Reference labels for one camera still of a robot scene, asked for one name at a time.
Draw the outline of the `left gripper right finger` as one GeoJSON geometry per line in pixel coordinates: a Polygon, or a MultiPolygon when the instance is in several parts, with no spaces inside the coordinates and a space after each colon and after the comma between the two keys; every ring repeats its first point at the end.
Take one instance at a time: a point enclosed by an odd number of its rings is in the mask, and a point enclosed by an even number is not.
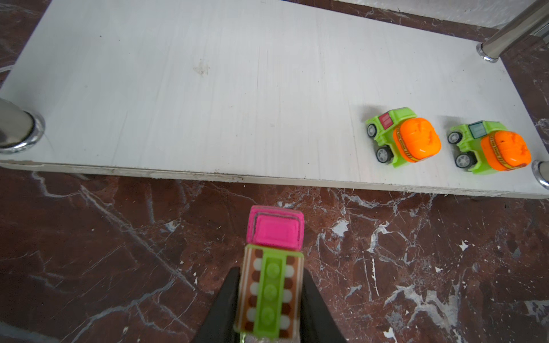
{"type": "Polygon", "coordinates": [[[346,343],[347,341],[330,314],[309,271],[303,272],[300,341],[311,343],[346,343]]]}

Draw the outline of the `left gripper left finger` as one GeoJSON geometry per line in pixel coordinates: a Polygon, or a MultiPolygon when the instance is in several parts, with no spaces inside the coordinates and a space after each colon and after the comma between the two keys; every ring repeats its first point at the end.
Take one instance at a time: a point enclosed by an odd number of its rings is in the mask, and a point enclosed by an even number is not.
{"type": "Polygon", "coordinates": [[[234,331],[240,269],[233,267],[227,273],[210,311],[192,342],[239,342],[240,334],[234,331]]]}

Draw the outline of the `pink green toy truck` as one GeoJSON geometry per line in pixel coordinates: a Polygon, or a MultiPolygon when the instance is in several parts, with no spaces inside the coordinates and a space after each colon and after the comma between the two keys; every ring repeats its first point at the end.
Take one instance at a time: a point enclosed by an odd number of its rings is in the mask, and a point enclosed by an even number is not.
{"type": "Polygon", "coordinates": [[[305,216],[300,211],[253,206],[240,272],[234,331],[292,340],[300,333],[305,216]]]}

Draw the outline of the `orange green toy truck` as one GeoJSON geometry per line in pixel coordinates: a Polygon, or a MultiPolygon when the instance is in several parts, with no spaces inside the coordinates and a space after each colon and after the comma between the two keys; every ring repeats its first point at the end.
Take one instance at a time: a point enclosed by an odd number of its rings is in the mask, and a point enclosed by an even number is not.
{"type": "Polygon", "coordinates": [[[434,157],[442,147],[430,121],[408,107],[386,111],[367,120],[365,126],[367,136],[377,144],[377,161],[394,168],[434,157]]]}
{"type": "Polygon", "coordinates": [[[477,121],[452,127],[447,141],[459,149],[456,167],[473,174],[511,172],[532,162],[524,138],[499,121],[477,121]]]}

